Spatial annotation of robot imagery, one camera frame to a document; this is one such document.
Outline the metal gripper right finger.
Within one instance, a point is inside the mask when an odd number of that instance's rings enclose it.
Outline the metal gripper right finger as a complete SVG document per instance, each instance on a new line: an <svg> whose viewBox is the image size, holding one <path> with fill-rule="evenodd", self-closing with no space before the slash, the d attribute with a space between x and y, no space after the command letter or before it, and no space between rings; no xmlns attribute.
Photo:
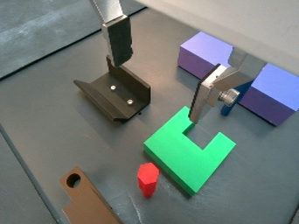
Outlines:
<svg viewBox="0 0 299 224"><path fill-rule="evenodd" d="M230 106L239 92L235 87L253 81L266 66L257 56L234 47L229 57L230 67L218 64L201 80L190 109L190 120L198 123L205 114L205 106L215 105L217 101Z"/></svg>

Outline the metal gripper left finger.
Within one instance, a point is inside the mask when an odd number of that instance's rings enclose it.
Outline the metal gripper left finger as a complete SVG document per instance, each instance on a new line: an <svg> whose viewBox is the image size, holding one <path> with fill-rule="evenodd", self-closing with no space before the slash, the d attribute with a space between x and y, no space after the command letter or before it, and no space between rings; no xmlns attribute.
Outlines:
<svg viewBox="0 0 299 224"><path fill-rule="evenodd" d="M119 0L90 0L102 22L113 65L122 66L133 57L131 21Z"/></svg>

